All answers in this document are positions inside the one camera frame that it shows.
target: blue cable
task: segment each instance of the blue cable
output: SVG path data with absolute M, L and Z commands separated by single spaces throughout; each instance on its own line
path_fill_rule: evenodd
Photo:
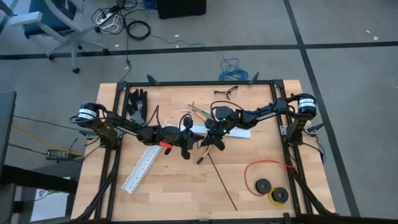
M 217 50 L 210 50 L 208 49 L 203 43 L 195 43 L 195 44 L 189 44 L 188 42 L 184 41 L 184 40 L 176 40 L 173 42 L 169 42 L 166 39 L 164 39 L 163 37 L 160 36 L 156 36 L 153 33 L 150 33 L 151 36 L 158 38 L 158 39 L 162 39 L 164 42 L 168 43 L 168 44 L 176 44 L 178 42 L 183 42 L 184 44 L 187 44 L 189 46 L 194 46 L 194 45 L 201 45 L 202 47 L 204 47 L 207 51 L 210 52 L 217 52 Z M 222 69 L 222 72 L 220 74 L 219 80 L 223 81 L 223 80 L 247 80 L 249 77 L 249 74 L 247 73 L 247 71 L 243 70 L 242 68 L 239 68 L 239 59 L 238 58 L 225 58 L 224 53 L 222 51 L 220 51 L 221 55 L 223 56 L 223 60 L 220 62 L 220 67 Z

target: robotic arm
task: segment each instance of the robotic arm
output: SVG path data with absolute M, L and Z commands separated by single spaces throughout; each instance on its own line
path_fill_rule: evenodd
M 294 111 L 293 106 L 289 106 L 289 103 L 293 101 L 298 101 L 297 113 Z M 219 102 L 231 103 L 229 101 L 216 101 L 214 103 Z M 269 103 L 267 106 L 254 111 L 244 110 L 240 106 L 235 111 L 227 106 L 212 107 L 214 103 L 211 104 L 211 116 L 213 119 L 206 120 L 205 126 L 209 131 L 201 145 L 214 144 L 221 151 L 225 148 L 222 142 L 223 136 L 228 134 L 233 128 L 250 129 L 258 122 L 278 114 L 289 115 L 294 118 L 294 123 L 287 127 L 286 140 L 290 144 L 300 145 L 302 144 L 302 131 L 305 123 L 317 115 L 315 98 L 305 93 L 292 95 L 290 98 L 278 98 L 275 103 Z
M 105 118 L 99 118 L 100 110 L 107 113 Z M 101 137 L 101 145 L 110 149 L 120 147 L 120 138 L 115 129 L 120 129 L 134 135 L 140 142 L 147 146 L 160 145 L 168 148 L 170 152 L 173 146 L 181 147 L 181 155 L 184 159 L 190 158 L 188 152 L 193 145 L 204 137 L 193 133 L 190 128 L 193 121 L 191 117 L 184 116 L 184 131 L 173 126 L 162 128 L 160 125 L 148 126 L 137 124 L 133 121 L 120 117 L 117 113 L 107 111 L 106 108 L 97 103 L 86 103 L 81 105 L 78 115 L 73 123 L 83 128 L 90 128 Z

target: yellow cable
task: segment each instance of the yellow cable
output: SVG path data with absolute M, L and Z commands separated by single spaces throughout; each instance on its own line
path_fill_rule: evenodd
M 188 105 L 191 109 L 194 109 L 194 110 L 196 110 L 197 112 L 199 112 L 199 113 L 201 113 L 204 117 L 206 117 L 206 118 L 209 118 L 204 112 L 202 112 L 199 108 L 197 108 L 197 107 L 194 107 L 194 106 L 191 106 L 191 105 Z
M 272 198 L 272 193 L 275 191 L 276 187 L 271 188 L 271 191 L 268 192 L 268 200 L 271 204 L 273 204 L 276 207 L 281 207 L 283 206 L 285 203 L 281 203 L 281 202 L 276 202 L 273 198 Z
M 21 131 L 27 133 L 28 135 L 32 136 L 32 138 L 34 138 L 37 142 L 39 142 L 40 144 L 42 144 L 43 146 L 45 146 L 45 147 L 47 147 L 49 149 L 56 149 L 56 150 L 59 150 L 59 151 L 68 152 L 68 153 L 76 155 L 76 156 L 84 156 L 83 154 L 80 154 L 80 153 L 77 153 L 77 152 L 73 152 L 73 151 L 69 151 L 67 149 L 62 149 L 62 148 L 59 148 L 59 147 L 55 147 L 55 146 L 49 145 L 49 144 L 43 142 L 42 140 L 40 140 L 39 137 L 37 137 L 35 134 L 33 134 L 32 132 L 26 130 L 23 127 L 20 127 L 20 126 L 15 125 L 15 124 L 12 124 L 12 127 L 16 128 L 16 129 L 20 129 Z

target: white paper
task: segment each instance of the white paper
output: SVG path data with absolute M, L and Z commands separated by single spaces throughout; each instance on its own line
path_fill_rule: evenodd
M 181 125 L 181 131 L 185 129 L 184 125 Z M 207 129 L 204 124 L 194 124 L 193 127 L 191 128 L 191 131 L 194 133 L 198 134 L 206 134 Z M 233 128 L 229 134 L 226 134 L 226 136 L 232 136 L 232 137 L 239 137 L 239 138 L 251 138 L 251 132 L 249 130 L 244 130 L 241 128 Z

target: red wire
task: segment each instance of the red wire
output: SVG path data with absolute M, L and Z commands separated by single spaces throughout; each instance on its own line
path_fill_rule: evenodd
M 278 164 L 280 164 L 280 165 L 286 166 L 286 167 L 288 167 L 288 168 L 293 168 L 293 169 L 296 168 L 295 166 L 290 166 L 290 165 L 287 165 L 287 164 L 283 164 L 283 163 L 281 163 L 281 162 L 278 162 L 278 161 L 275 161 L 275 160 L 272 160 L 272 159 L 266 159 L 266 160 L 263 160 L 263 161 L 257 161 L 257 162 L 252 162 L 252 163 L 250 163 L 250 164 L 246 167 L 246 169 L 244 170 L 244 183 L 246 184 L 246 188 L 248 188 L 248 191 L 250 191 L 250 193 L 252 193 L 253 195 L 258 196 L 258 197 L 261 197 L 261 196 L 263 196 L 263 195 L 261 195 L 261 194 L 256 194 L 256 193 L 254 193 L 253 191 L 250 190 L 250 188 L 249 188 L 249 186 L 248 186 L 248 180 L 246 179 L 246 172 L 248 171 L 248 168 L 249 168 L 251 165 L 254 165 L 254 164 L 257 164 L 257 163 L 262 163 L 262 162 L 275 162 L 275 163 L 278 163 Z

